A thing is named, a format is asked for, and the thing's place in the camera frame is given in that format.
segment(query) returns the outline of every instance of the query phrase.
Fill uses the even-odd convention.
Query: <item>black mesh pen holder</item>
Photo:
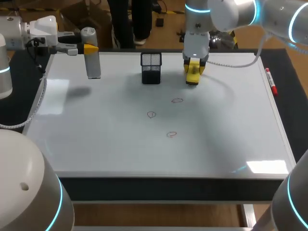
[[[142,83],[160,84],[161,53],[141,53]]]

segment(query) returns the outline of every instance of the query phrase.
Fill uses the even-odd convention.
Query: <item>shoe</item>
[[[120,49],[121,46],[120,46],[119,41],[116,39],[115,31],[114,31],[114,26],[112,26],[112,29],[111,29],[111,38],[112,38],[112,46],[113,46],[113,48],[114,49]]]
[[[145,44],[145,42],[146,42],[146,39],[136,39],[136,38],[134,38],[134,43],[135,43],[136,46],[142,46],[142,45]]]

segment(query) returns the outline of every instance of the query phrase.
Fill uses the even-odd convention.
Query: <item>red drawing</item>
[[[176,98],[176,99],[173,99],[171,102],[173,103],[180,103],[180,102],[183,102],[184,100],[181,99],[181,98]]]
[[[177,135],[177,132],[175,132],[175,131],[171,131],[171,132],[168,132],[167,133],[167,136],[169,137],[169,138],[173,138],[173,137],[175,137]]]
[[[153,117],[155,117],[156,116],[156,113],[155,112],[148,112],[148,117],[150,118],[150,119],[152,119]]]

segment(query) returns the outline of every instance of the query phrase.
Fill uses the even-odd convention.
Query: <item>marker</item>
[[[268,78],[268,81],[269,81],[271,92],[273,93],[274,96],[277,96],[278,95],[277,88],[275,86],[273,77],[271,76],[270,70],[268,68],[266,68],[265,73],[266,73],[266,77]]]

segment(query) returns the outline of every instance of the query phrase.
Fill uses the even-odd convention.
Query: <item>sneaker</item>
[[[136,46],[142,46],[142,45],[145,44],[145,42],[146,42],[146,39],[136,39],[136,38],[134,38],[134,43],[135,43]]]

